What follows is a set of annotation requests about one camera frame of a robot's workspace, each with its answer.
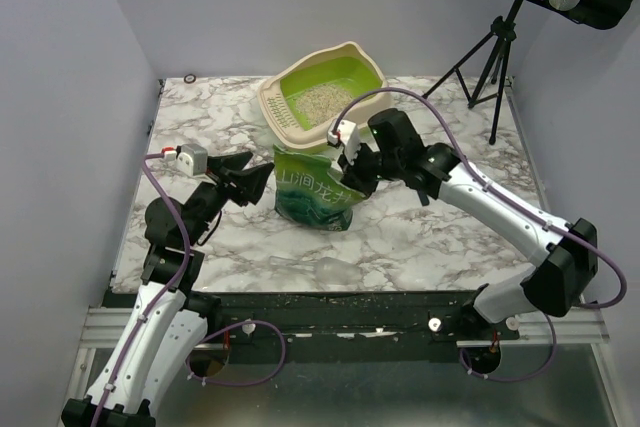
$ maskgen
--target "beige plastic tray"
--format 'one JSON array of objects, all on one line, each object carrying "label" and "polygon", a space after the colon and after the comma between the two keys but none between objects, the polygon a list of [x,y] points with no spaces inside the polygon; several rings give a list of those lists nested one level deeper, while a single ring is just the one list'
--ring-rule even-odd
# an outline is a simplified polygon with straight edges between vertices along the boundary
[{"label": "beige plastic tray", "polygon": [[[287,104],[280,88],[280,81],[292,72],[340,57],[354,57],[360,60],[380,80],[381,87],[389,85],[380,68],[355,42],[345,42],[330,49],[310,54],[279,75],[267,79],[258,89],[260,108],[269,127],[287,148],[304,151],[322,150],[327,145],[327,130],[337,115],[316,127],[305,130],[291,112],[291,107]],[[363,129],[367,127],[367,121],[372,115],[390,106],[391,94],[389,92],[376,94],[356,105],[349,111],[346,118],[355,122],[359,129]]]}]

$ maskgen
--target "marble surface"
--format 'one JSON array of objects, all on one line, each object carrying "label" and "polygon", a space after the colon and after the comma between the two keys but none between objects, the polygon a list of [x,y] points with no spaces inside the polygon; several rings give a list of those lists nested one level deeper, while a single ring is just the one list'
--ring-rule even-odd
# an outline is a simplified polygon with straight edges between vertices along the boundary
[{"label": "marble surface", "polygon": [[[253,162],[272,158],[276,138],[267,127],[255,92],[262,78],[198,79],[187,85],[169,79],[154,127],[149,152],[196,142],[211,155],[249,149]],[[389,79],[393,86],[424,92],[437,80],[429,77]],[[506,101],[498,141],[487,142],[493,103],[468,110],[457,81],[450,80],[430,100],[444,115],[470,160],[487,175],[525,200],[538,198],[525,153]],[[426,143],[446,141],[436,119],[408,98],[394,97]],[[184,202],[198,184],[160,161],[152,171],[169,195]],[[157,197],[142,179],[118,260],[114,290],[135,292],[148,243],[144,211]],[[475,289],[526,268],[511,245],[464,212],[432,202],[421,207],[417,195],[400,183],[381,185],[354,209],[347,232],[319,232],[292,224],[273,210],[275,181],[256,206],[228,203],[215,235],[199,250],[206,254],[195,288],[208,292],[325,290]],[[354,264],[350,275],[335,280],[313,268],[274,266],[270,256],[314,260],[334,257]]]}]

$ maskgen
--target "gray wall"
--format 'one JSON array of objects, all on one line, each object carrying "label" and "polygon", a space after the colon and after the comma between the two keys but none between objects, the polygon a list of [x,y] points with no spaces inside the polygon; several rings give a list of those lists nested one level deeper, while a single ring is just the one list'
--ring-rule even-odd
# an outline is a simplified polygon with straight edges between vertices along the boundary
[{"label": "gray wall", "polygon": [[[275,74],[314,50],[355,40],[385,73],[442,74],[506,15],[511,0],[118,0],[165,76]],[[548,12],[527,5],[513,66]],[[484,52],[467,72],[478,72]]]},{"label": "gray wall", "polygon": [[[640,3],[613,30],[600,32],[552,17],[516,78],[531,154],[555,212],[583,216],[602,248],[624,268],[629,295],[605,311],[619,373],[640,419]],[[590,291],[617,292],[601,263]]]},{"label": "gray wall", "polygon": [[0,0],[0,424],[57,425],[157,81],[116,0]]}]

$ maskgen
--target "black tripod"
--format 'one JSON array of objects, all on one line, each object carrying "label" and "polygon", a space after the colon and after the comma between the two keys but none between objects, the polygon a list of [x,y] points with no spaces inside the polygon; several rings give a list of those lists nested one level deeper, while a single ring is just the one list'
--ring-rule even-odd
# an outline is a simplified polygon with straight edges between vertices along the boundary
[{"label": "black tripod", "polygon": [[[491,127],[491,136],[489,137],[489,143],[491,145],[496,143],[496,131],[498,130],[498,120],[500,118],[500,105],[502,104],[502,93],[504,92],[504,84],[507,78],[507,67],[509,64],[509,53],[511,52],[511,42],[516,40],[516,32],[514,20],[516,15],[518,15],[518,11],[522,6],[522,0],[514,0],[513,5],[511,6],[511,10],[509,10],[509,14],[507,15],[507,19],[504,20],[502,16],[497,17],[493,23],[491,24],[491,32],[489,32],[473,49],[471,49],[467,55],[465,55],[460,62],[454,65],[449,72],[447,72],[444,77],[442,77],[436,84],[429,89],[428,92],[422,95],[425,99],[428,98],[438,87],[440,87],[445,80],[451,77],[451,74],[454,72],[458,76],[458,80],[460,80],[460,84],[462,84],[462,90],[464,90],[464,95],[467,97],[469,101],[469,108],[473,109],[476,105],[486,102],[487,100],[496,99],[496,109],[493,113],[493,125]],[[467,89],[467,84],[465,84],[464,79],[462,78],[462,74],[460,73],[460,67],[469,60],[473,54],[475,54],[478,50],[480,50],[487,42],[491,40],[493,36],[498,37],[496,40],[496,44],[493,46],[493,50],[491,51],[491,55],[489,55],[489,60],[482,69],[482,74],[480,75],[480,79],[478,80],[478,85],[476,85],[475,90],[473,91],[473,95],[469,95],[469,89]],[[491,72],[491,68],[494,67],[493,74],[491,76],[491,83],[495,84],[498,80],[498,71],[500,70],[500,65],[502,65],[502,70],[500,71],[500,84],[498,85],[498,92],[495,94],[488,95],[487,97],[480,97],[480,93],[484,88],[487,77],[489,77],[489,73]]]}]

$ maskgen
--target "green bag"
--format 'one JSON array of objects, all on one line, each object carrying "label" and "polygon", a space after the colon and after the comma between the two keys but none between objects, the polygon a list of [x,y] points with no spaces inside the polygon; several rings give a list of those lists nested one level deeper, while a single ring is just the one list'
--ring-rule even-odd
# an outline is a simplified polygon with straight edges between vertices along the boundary
[{"label": "green bag", "polygon": [[339,182],[340,172],[322,155],[275,151],[276,212],[285,219],[320,230],[347,230],[351,208],[366,199]]}]

